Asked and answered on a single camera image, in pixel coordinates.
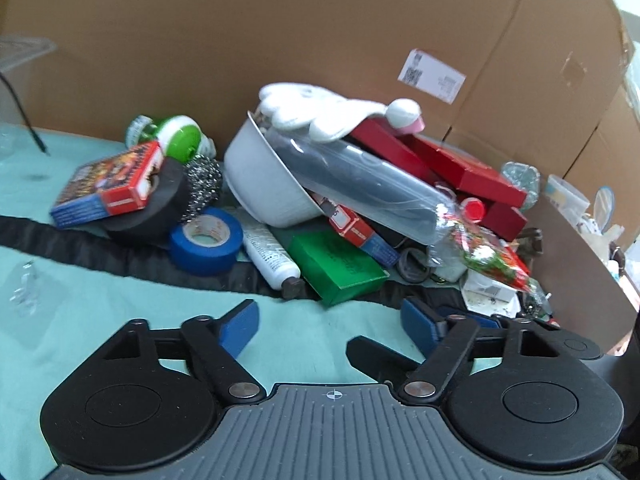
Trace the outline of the red gift box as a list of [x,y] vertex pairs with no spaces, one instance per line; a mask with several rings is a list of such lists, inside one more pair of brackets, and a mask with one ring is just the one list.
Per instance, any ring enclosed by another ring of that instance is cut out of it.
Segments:
[[408,136],[405,144],[456,191],[516,208],[524,205],[526,193],[477,158],[425,136]]

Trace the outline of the cardboard sorting box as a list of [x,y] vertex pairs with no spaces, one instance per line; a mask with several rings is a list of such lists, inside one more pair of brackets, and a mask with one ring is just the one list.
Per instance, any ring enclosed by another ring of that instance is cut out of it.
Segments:
[[525,215],[542,232],[533,277],[551,295],[555,321],[591,339],[604,353],[626,349],[637,310],[620,284],[547,197]]

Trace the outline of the white tube black cap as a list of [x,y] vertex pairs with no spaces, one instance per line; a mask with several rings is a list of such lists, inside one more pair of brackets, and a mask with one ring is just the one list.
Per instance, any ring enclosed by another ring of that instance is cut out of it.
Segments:
[[272,290],[284,300],[297,299],[305,291],[302,271],[269,229],[242,221],[245,252]]

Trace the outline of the colorful candy bag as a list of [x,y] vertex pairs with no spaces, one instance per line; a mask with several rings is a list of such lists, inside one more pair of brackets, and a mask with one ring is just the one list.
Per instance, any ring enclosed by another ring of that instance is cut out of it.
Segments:
[[521,292],[538,289],[526,265],[509,245],[482,226],[469,222],[461,212],[449,209],[441,214],[438,230],[442,237],[433,249],[439,264],[463,264],[468,270]]

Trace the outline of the blue tape roll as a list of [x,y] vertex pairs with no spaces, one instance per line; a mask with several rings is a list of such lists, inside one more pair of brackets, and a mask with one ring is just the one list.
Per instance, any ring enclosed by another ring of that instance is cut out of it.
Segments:
[[178,268],[196,276],[229,272],[243,244],[243,230],[232,214],[207,207],[189,222],[172,229],[169,259]]

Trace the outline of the green small box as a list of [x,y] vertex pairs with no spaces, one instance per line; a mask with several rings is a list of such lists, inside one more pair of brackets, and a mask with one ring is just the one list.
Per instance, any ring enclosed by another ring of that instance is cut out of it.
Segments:
[[390,276],[373,258],[331,231],[296,234],[288,253],[326,307],[377,292]]

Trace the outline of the red cap glue bottle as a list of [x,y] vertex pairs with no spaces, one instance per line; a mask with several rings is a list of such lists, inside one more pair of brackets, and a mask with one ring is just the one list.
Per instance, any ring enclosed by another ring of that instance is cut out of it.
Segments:
[[473,224],[479,224],[483,221],[486,208],[485,204],[477,197],[467,197],[459,204],[462,217],[466,221]]

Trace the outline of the dark red jewelry box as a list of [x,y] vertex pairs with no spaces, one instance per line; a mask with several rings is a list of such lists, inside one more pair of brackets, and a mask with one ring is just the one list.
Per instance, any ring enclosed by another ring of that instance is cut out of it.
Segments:
[[506,242],[513,242],[526,227],[527,219],[516,207],[489,203],[480,224]]

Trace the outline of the black tape roll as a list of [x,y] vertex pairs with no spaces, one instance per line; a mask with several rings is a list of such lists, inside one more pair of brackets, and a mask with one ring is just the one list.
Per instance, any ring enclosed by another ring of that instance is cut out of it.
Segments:
[[98,222],[109,237],[135,243],[159,243],[181,223],[190,200],[186,167],[168,158],[154,178],[155,188],[144,208]]

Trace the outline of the red blue small box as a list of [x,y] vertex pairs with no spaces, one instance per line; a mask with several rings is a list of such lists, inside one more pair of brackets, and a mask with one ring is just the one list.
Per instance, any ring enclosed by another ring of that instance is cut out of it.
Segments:
[[340,237],[365,252],[385,269],[397,263],[398,252],[386,243],[359,214],[317,193],[311,193],[310,196],[328,217],[329,224]]

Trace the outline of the steel wool scrubber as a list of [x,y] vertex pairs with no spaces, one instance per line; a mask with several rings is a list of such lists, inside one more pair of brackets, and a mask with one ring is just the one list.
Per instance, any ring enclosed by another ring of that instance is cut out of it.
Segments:
[[186,164],[186,180],[188,181],[189,200],[182,221],[190,222],[203,209],[218,200],[224,176],[216,159],[196,154]]

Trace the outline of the white ceramic bowl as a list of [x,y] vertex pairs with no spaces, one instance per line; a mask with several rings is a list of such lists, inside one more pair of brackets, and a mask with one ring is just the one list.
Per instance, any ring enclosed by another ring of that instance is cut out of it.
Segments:
[[224,153],[224,180],[240,205],[267,226],[286,229],[323,214],[273,151],[251,112]]

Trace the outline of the crushed clear plastic bottle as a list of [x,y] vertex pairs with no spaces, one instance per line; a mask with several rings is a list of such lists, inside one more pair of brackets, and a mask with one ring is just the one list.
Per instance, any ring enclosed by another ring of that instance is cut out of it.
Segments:
[[501,167],[501,174],[526,194],[521,211],[529,210],[536,205],[540,194],[541,180],[540,173],[536,167],[522,162],[506,162]]

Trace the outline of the clear plastic tube case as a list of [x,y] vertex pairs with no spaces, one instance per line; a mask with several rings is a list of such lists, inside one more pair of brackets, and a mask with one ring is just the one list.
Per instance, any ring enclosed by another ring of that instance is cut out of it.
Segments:
[[270,128],[265,137],[299,184],[422,245],[448,236],[457,219],[449,196],[408,172],[338,140]]

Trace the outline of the playing card box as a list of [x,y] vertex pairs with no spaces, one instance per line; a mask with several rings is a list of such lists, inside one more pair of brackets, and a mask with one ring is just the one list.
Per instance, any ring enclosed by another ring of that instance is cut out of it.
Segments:
[[165,156],[157,141],[78,167],[50,216],[61,229],[143,209]]

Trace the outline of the clear plastic cup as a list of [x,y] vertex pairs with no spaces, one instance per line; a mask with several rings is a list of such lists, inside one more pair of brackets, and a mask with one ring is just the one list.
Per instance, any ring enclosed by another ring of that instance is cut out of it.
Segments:
[[582,192],[555,174],[547,178],[544,195],[572,226],[582,221],[590,206],[590,200]]

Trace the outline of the green white round container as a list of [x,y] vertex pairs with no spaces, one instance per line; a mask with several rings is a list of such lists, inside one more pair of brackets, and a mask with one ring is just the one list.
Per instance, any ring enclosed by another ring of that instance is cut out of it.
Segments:
[[188,164],[196,155],[214,159],[215,143],[206,136],[198,123],[189,116],[175,115],[153,118],[139,115],[130,122],[125,132],[126,148],[157,141],[166,157]]

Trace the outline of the white cloth glove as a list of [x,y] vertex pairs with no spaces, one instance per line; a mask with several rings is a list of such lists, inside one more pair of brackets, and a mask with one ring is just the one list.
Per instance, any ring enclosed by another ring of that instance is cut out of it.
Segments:
[[412,99],[396,99],[390,104],[349,99],[299,82],[266,84],[258,96],[255,115],[261,122],[282,132],[307,129],[317,143],[343,139],[369,118],[384,119],[394,136],[420,133],[425,127],[422,108]]

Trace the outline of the white shipping label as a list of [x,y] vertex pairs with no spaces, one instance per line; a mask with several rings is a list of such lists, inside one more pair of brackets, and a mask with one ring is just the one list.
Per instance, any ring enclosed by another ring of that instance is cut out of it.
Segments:
[[457,99],[465,79],[465,74],[419,49],[409,52],[397,77],[406,86],[447,104]]

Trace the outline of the large cardboard backdrop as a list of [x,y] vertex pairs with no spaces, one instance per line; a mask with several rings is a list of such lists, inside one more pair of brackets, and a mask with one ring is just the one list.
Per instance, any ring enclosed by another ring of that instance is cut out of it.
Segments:
[[[139,114],[186,114],[225,146],[273,81],[405,96],[488,164],[609,186],[638,233],[637,50],[614,0],[1,0],[1,29],[56,44],[30,82],[43,128],[114,140]],[[412,49],[465,74],[452,104],[397,80]]]

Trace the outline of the clear plastic bin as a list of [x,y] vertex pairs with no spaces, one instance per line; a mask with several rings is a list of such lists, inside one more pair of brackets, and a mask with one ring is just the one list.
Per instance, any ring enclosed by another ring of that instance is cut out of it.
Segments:
[[[47,38],[2,35],[1,73],[11,84],[22,104],[26,103],[30,73],[38,58],[56,50],[56,44]],[[1,121],[18,124],[22,121],[11,92],[1,84]]]

